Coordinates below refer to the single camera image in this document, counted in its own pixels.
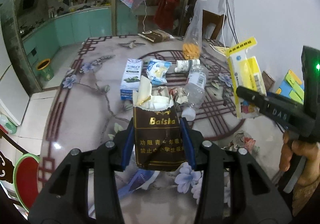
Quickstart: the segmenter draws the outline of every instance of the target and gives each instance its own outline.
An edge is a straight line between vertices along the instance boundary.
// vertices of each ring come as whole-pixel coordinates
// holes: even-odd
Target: tabletop
[[[200,58],[209,69],[206,98],[192,127],[220,146],[230,142],[240,128],[249,132],[260,146],[263,144],[257,161],[272,177],[278,170],[281,133],[267,118],[245,122],[236,118],[232,89],[218,80],[221,73],[230,75],[228,66],[214,58],[210,42],[203,41]],[[76,147],[83,152],[96,149],[118,130],[127,128],[133,115],[132,103],[120,99],[120,84],[128,58],[143,59],[144,67],[150,57],[175,63],[183,59],[181,49],[182,41],[178,39],[151,44],[138,36],[89,38],[79,50],[51,107],[41,147],[38,189],[71,149]],[[166,77],[169,86],[183,86],[187,74],[173,73]],[[217,80],[222,93],[215,93],[212,80]],[[123,173],[117,172],[117,188],[125,186],[136,171],[132,160]],[[179,170],[160,172],[148,190],[137,190],[122,198],[125,223],[149,223],[151,219],[157,223],[193,223],[197,208],[195,193],[191,192],[192,187],[186,193],[178,192],[174,182],[178,174]],[[88,186],[88,206],[92,208],[93,174],[89,175]]]

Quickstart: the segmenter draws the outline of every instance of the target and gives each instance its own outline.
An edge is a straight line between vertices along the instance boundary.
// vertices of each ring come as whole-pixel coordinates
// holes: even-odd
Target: white wall
[[[222,2],[207,0],[206,10],[223,14]],[[261,71],[265,70],[276,80],[274,88],[288,69],[302,79],[303,45],[320,49],[320,0],[235,0],[235,17],[239,41],[256,37],[258,45],[248,54],[256,56]],[[228,23],[224,34],[226,44],[230,45]]]

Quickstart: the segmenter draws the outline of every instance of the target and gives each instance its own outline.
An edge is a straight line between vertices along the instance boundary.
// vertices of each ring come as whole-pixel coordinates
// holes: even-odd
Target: white door
[[[1,29],[1,21],[0,21],[0,79],[10,65],[11,65],[11,62],[7,53],[7,49],[5,48],[5,45],[4,45],[2,29]]]
[[[11,65],[0,80],[0,104],[15,125],[21,125],[28,102],[29,96]]]

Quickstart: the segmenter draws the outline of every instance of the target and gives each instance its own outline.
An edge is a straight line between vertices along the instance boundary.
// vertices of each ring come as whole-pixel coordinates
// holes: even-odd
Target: metal bolt
[[[244,147],[240,147],[238,149],[238,152],[239,152],[240,155],[246,155],[248,151]]]
[[[106,147],[107,148],[112,148],[112,147],[114,147],[115,146],[115,143],[113,142],[113,141],[108,141],[108,142],[106,142]]]
[[[205,141],[202,142],[202,145],[203,145],[204,147],[210,147],[210,146],[212,146],[212,142],[209,141],[209,140],[205,140]]]
[[[73,148],[71,151],[70,151],[70,154],[71,155],[77,155],[79,154],[80,150],[78,148]]]

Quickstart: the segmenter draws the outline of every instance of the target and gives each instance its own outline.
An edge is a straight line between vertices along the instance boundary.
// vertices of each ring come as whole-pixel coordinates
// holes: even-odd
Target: yellow packaging bag
[[[257,107],[237,96],[236,89],[238,86],[244,86],[266,95],[266,89],[256,58],[254,56],[247,58],[246,56],[247,49],[256,44],[256,39],[251,37],[226,50],[233,84],[236,113],[240,119],[254,118],[260,114]]]

